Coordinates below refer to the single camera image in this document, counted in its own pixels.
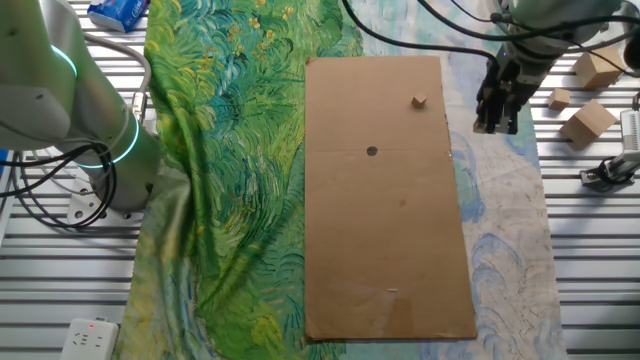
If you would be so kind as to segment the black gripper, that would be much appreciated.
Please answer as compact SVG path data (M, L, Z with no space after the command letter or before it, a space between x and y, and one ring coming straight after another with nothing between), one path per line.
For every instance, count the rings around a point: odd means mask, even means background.
M474 123L474 131L476 133L495 132L493 110L489 100L500 91L507 95L512 95L516 104L505 104L503 106L499 132L503 134L516 134L518 132L518 113L520 107L525 104L525 98L516 85L520 70L521 65L517 62L506 62L504 64L498 62L487 63L486 75L477 93L477 118Z

